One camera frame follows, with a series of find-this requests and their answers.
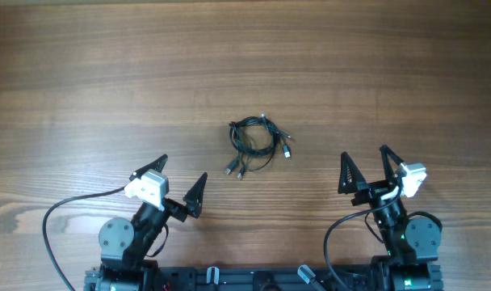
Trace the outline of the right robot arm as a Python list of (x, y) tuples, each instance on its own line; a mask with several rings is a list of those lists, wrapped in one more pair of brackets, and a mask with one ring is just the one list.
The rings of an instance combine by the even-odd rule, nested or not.
[(388, 146), (380, 147), (384, 179), (368, 183), (350, 155), (341, 153), (340, 194), (353, 194), (353, 206), (368, 205), (387, 254), (372, 258), (367, 290), (440, 290), (438, 259), (443, 226), (434, 215), (408, 213), (404, 198), (412, 198), (427, 177), (421, 163), (408, 164)]

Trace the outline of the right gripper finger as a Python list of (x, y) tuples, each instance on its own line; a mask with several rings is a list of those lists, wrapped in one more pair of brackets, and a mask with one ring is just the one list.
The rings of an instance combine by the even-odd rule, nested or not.
[(391, 162), (394, 162), (397, 166), (400, 166), (404, 160), (396, 155), (387, 145), (382, 145), (380, 147), (380, 152), (386, 180), (393, 184), (397, 184), (398, 174), (396, 174), (393, 170)]
[(347, 152), (341, 153), (339, 194), (351, 194), (367, 188), (367, 181)]

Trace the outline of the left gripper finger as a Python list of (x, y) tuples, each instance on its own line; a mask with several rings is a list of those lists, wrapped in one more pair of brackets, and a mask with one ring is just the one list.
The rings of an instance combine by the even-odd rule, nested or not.
[(154, 170), (154, 171), (157, 171), (159, 173), (162, 173), (162, 170), (163, 170), (167, 160), (168, 160), (168, 155), (163, 154), (162, 156), (160, 156), (158, 159), (154, 160), (153, 162), (135, 170), (129, 176), (129, 180), (133, 181), (134, 179), (140, 179), (141, 176), (149, 170)]
[(183, 197), (183, 201), (186, 203), (187, 214), (193, 218), (198, 218), (202, 213), (204, 189), (207, 178), (208, 173), (204, 172)]

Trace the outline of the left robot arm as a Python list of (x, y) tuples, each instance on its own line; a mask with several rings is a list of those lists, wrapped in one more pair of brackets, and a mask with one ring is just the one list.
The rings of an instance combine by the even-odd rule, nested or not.
[(84, 290), (140, 291), (171, 290), (169, 276), (153, 259), (149, 250), (161, 232), (168, 232), (167, 222), (174, 218), (184, 222), (202, 213), (204, 189), (208, 174), (203, 173), (179, 203), (166, 196), (169, 180), (162, 170), (168, 160), (163, 154), (155, 161), (135, 170), (124, 186), (124, 194), (141, 201), (130, 220), (117, 217), (106, 222), (99, 231), (101, 264), (87, 271)]

